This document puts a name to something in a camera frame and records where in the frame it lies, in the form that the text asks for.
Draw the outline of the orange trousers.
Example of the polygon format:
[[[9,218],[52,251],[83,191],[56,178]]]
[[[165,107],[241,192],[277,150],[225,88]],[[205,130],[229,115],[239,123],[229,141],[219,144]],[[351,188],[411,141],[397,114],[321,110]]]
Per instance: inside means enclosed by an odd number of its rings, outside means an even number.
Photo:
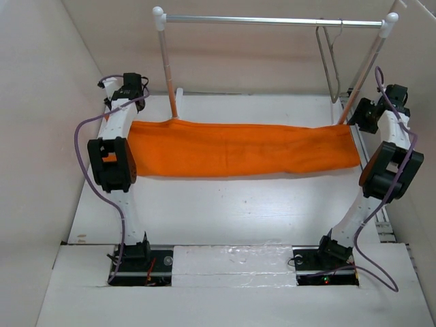
[[[215,178],[353,168],[360,157],[347,125],[135,121],[128,145],[140,176]]]

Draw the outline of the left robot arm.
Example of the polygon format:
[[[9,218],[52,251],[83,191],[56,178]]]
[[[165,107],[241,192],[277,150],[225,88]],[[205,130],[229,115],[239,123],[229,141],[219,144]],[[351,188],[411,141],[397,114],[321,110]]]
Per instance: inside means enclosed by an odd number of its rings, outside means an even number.
[[[106,91],[104,100],[109,112],[98,137],[89,140],[87,150],[94,181],[108,199],[121,210],[121,242],[109,258],[119,272],[146,270],[152,254],[144,227],[134,204],[132,185],[137,168],[127,137],[137,114],[145,108],[148,78],[137,73],[124,73],[122,83],[116,76],[98,82]]]

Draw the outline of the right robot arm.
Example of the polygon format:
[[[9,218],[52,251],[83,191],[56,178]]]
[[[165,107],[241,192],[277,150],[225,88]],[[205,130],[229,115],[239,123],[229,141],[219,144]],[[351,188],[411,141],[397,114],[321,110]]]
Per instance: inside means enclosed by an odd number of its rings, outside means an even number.
[[[356,232],[371,212],[371,200],[380,206],[401,198],[424,161],[414,150],[415,137],[408,130],[410,110],[407,87],[389,84],[377,102],[362,98],[350,125],[370,134],[380,133],[381,144],[362,171],[360,191],[344,218],[322,237],[315,260],[322,268],[346,265],[355,247]]]

